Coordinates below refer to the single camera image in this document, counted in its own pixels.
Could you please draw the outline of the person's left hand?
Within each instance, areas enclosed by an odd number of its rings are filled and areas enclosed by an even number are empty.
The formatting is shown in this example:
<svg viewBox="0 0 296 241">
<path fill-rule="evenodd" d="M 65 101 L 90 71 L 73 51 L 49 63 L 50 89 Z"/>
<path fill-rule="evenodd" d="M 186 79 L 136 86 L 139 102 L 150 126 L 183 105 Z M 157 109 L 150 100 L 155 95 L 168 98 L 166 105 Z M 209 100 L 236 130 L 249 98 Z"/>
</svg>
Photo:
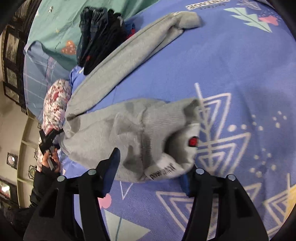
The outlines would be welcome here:
<svg viewBox="0 0 296 241">
<path fill-rule="evenodd" d="M 60 161 L 59 161 L 59 157 L 58 157 L 58 153 L 57 153 L 58 149 L 55 148 L 52 152 L 50 152 L 49 150 L 47 150 L 44 154 L 43 154 L 43 160 L 42 160 L 42 165 L 45 166 L 46 168 L 50 168 L 50 164 L 52 164 L 53 166 L 55 166 L 55 173 L 59 173 L 60 172 Z"/>
</svg>

